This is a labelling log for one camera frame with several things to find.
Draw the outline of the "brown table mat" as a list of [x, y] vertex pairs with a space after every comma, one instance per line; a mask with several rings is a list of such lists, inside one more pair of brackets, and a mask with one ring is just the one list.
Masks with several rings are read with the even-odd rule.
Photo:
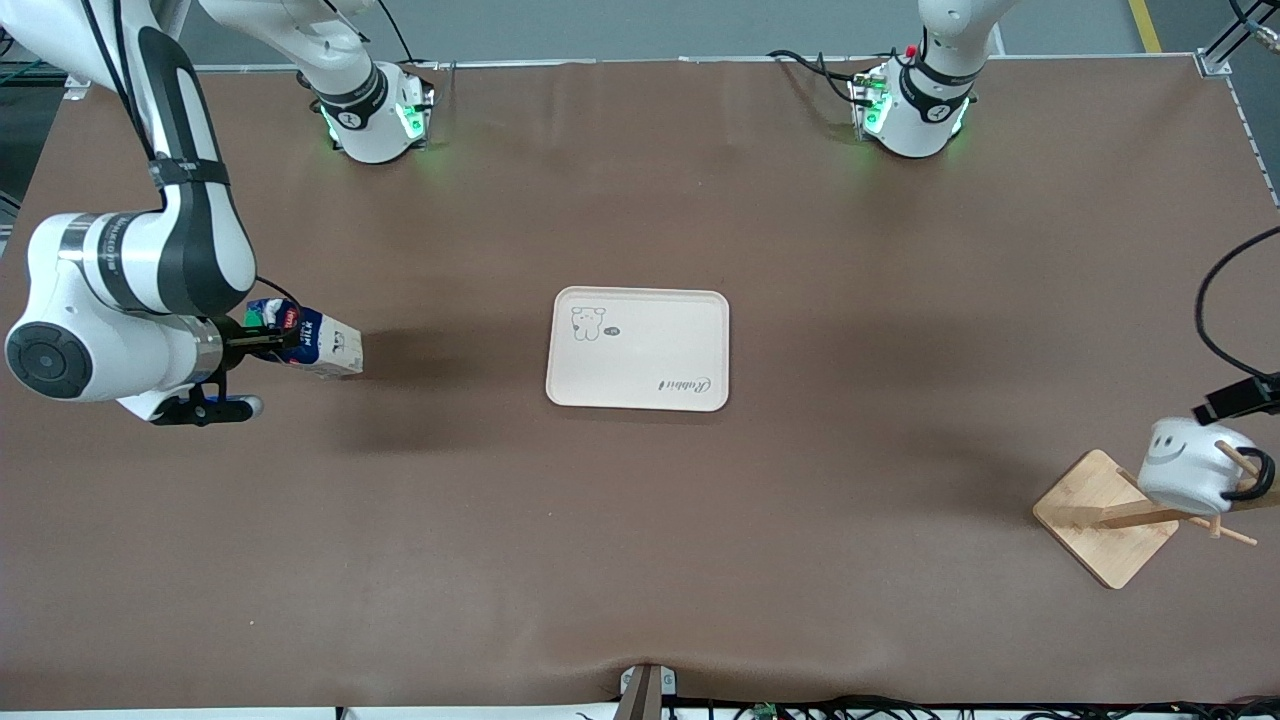
[[[1280, 222], [1184, 56], [995, 60], [946, 151], [859, 143], [773, 61], [434, 72], [433, 145], [334, 152], [287, 73], [204, 92], [265, 277], [362, 375], [248, 361], [259, 419], [150, 427], [0, 364], [0, 708], [686, 694], [1280, 694], [1280, 509], [1120, 591], [1033, 518], [1236, 379], [1204, 272]], [[717, 413], [562, 407], [566, 287], [709, 290]]]

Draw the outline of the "wooden cup rack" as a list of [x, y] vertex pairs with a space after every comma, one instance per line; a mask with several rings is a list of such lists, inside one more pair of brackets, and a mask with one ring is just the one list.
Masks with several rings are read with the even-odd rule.
[[1037, 501], [1036, 520], [1105, 588], [1124, 588], [1184, 524], [1256, 546], [1222, 524], [1155, 502], [1103, 450], [1083, 454]]

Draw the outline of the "cream rabbit print tray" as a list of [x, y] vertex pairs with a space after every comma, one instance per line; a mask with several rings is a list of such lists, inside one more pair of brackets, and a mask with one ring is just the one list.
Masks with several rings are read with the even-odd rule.
[[730, 400], [727, 299], [571, 286], [556, 297], [545, 393], [562, 407], [717, 413]]

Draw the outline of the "aluminium frame profile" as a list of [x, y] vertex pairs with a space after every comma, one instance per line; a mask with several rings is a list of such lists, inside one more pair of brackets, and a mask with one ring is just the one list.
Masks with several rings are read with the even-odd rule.
[[1267, 26], [1267, 22], [1280, 13], [1280, 0], [1225, 0], [1231, 12], [1230, 24], [1219, 33], [1207, 47], [1194, 53], [1197, 70], [1201, 77], [1219, 78], [1231, 74], [1230, 56], [1247, 41], [1261, 46], [1266, 53], [1280, 56], [1280, 31]]

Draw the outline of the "white smiley cup black handle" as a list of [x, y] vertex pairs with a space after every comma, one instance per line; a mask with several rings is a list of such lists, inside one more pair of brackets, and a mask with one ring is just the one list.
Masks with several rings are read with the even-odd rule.
[[[1138, 488], [1169, 509], [1196, 516], [1228, 512], [1234, 503], [1263, 497], [1271, 491], [1276, 462], [1244, 434], [1226, 427], [1203, 427], [1196, 420], [1169, 416], [1151, 428], [1151, 441], [1138, 473]], [[1217, 443], [1257, 462], [1260, 477], [1243, 489], [1245, 469]]]

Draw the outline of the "blue white milk carton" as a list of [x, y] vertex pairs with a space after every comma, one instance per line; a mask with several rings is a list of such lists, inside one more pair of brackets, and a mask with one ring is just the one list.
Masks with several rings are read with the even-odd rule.
[[300, 345], [285, 350], [302, 363], [287, 365], [321, 377], [357, 375], [365, 369], [360, 331], [288, 299], [257, 299], [247, 304], [244, 325], [284, 333], [300, 328]]

